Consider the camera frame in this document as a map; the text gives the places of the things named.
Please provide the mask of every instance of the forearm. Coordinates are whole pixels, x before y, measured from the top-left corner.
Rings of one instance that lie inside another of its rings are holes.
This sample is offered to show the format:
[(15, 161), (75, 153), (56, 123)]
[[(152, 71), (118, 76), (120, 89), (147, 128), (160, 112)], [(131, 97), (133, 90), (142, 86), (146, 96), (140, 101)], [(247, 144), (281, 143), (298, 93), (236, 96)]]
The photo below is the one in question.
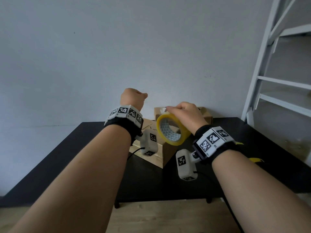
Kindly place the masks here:
[(309, 206), (241, 153), (225, 151), (212, 167), (245, 232), (310, 232)]
[(124, 128), (110, 125), (103, 129), (51, 183), (12, 232), (104, 232), (130, 143)]

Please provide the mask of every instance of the yellow tape roll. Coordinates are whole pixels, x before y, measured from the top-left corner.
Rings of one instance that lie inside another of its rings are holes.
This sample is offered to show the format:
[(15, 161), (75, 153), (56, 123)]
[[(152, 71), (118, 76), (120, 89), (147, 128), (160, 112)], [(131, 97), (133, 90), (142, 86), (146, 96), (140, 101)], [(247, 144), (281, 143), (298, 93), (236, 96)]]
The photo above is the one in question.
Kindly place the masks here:
[[(169, 127), (169, 120), (179, 127), (180, 134), (172, 131)], [(179, 121), (174, 114), (165, 113), (158, 117), (156, 121), (156, 128), (159, 135), (170, 145), (181, 145), (191, 134), (191, 132)]]

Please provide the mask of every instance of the fist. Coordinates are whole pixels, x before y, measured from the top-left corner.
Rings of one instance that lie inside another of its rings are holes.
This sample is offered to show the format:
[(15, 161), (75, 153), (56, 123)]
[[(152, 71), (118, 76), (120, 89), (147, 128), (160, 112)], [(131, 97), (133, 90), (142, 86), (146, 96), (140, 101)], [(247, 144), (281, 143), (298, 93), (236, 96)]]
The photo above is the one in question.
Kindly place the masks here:
[(120, 105), (131, 105), (140, 111), (147, 97), (147, 93), (141, 93), (133, 88), (126, 88), (121, 95)]

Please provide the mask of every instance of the wooden floor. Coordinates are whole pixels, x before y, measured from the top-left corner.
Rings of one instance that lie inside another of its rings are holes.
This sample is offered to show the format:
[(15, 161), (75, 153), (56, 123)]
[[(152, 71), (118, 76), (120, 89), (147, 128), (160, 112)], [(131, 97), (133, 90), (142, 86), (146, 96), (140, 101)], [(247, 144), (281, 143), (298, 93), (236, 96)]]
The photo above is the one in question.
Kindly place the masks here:
[[(120, 204), (113, 209), (107, 233), (220, 233), (240, 232), (220, 199), (174, 200)], [(0, 233), (10, 230), (28, 208), (0, 209)]]

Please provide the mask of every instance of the black table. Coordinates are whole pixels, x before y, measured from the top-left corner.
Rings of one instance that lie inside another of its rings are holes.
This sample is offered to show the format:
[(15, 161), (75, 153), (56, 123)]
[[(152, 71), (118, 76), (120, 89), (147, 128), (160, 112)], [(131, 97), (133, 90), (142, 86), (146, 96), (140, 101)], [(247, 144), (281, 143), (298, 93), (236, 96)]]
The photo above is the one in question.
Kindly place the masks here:
[[(27, 174), (1, 200), (0, 207), (27, 206), (33, 204), (56, 176), (95, 137), (104, 122), (81, 123), (29, 174)], [(264, 168), (296, 193), (311, 192), (311, 168), (270, 141), (239, 118), (215, 118), (213, 126), (221, 126), (241, 145), (247, 157), (263, 159)], [(192, 151), (189, 137), (180, 149)], [(207, 174), (214, 182), (216, 177), (209, 165), (197, 164), (197, 170)], [(190, 182), (178, 177), (176, 159), (161, 169), (138, 156), (127, 162), (117, 194), (117, 202), (182, 200), (221, 197), (221, 190), (207, 177), (199, 174)]]

